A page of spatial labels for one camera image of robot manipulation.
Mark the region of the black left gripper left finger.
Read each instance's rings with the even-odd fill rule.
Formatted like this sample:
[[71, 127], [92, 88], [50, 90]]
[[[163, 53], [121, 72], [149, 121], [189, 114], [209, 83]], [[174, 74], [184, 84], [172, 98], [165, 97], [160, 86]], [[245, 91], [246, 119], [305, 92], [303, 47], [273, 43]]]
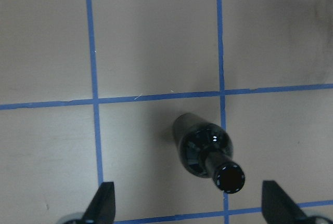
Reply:
[[112, 224], [115, 219], [113, 182], [103, 182], [81, 218], [81, 223]]

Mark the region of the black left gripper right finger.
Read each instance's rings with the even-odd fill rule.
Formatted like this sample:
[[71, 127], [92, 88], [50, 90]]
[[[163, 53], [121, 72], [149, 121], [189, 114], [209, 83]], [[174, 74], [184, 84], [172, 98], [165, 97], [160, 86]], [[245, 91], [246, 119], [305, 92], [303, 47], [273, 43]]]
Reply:
[[269, 224], [307, 223], [307, 215], [276, 181], [262, 182], [262, 215]]

